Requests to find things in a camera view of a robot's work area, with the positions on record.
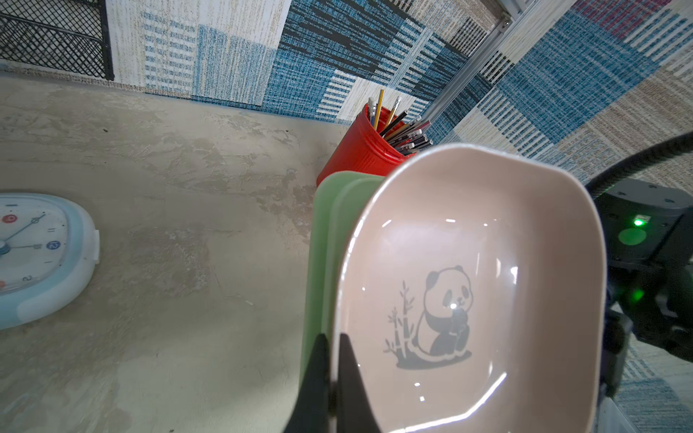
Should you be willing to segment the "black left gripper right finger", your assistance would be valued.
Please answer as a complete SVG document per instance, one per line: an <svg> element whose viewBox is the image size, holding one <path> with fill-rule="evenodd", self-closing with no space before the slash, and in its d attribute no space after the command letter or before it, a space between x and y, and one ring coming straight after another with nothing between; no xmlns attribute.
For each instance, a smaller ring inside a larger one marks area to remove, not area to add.
<svg viewBox="0 0 693 433"><path fill-rule="evenodd" d="M339 337L337 364L337 432L381 432L367 398L351 340L344 333Z"/></svg>

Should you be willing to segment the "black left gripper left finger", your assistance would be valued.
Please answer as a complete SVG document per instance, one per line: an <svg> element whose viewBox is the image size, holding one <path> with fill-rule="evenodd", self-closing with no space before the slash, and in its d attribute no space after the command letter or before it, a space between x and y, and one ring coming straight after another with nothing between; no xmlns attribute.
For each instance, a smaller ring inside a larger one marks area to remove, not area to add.
<svg viewBox="0 0 693 433"><path fill-rule="evenodd" d="M284 433L328 431L330 354L324 334L316 337L292 415Z"/></svg>

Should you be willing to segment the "pink panda square bowl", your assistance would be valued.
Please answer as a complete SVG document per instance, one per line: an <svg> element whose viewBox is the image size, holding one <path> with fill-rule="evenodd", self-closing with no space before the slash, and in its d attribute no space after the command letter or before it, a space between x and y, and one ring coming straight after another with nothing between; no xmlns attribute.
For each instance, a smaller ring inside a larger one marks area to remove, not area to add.
<svg viewBox="0 0 693 433"><path fill-rule="evenodd" d="M353 355L355 432L587 432L597 410L606 247L563 169L468 144L391 173L337 282L332 380Z"/></svg>

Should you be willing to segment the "green electronic kitchen scale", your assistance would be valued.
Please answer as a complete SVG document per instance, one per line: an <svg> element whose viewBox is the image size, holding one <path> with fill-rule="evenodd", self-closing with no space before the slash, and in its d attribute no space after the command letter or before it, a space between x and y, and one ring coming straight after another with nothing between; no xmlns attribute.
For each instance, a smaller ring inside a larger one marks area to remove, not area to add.
<svg viewBox="0 0 693 433"><path fill-rule="evenodd" d="M300 377L307 371L316 337L332 335L341 263L363 209L383 181L382 176L340 171L324 179L316 191L312 209Z"/></svg>

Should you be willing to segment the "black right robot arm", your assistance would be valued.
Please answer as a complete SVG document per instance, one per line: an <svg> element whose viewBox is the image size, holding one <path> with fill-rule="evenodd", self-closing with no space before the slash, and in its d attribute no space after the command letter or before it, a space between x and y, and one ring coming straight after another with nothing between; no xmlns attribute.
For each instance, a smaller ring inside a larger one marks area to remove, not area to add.
<svg viewBox="0 0 693 433"><path fill-rule="evenodd" d="M625 158L586 185L606 244L600 399L616 395L632 337L692 359L692 197L635 178L691 151L686 133Z"/></svg>

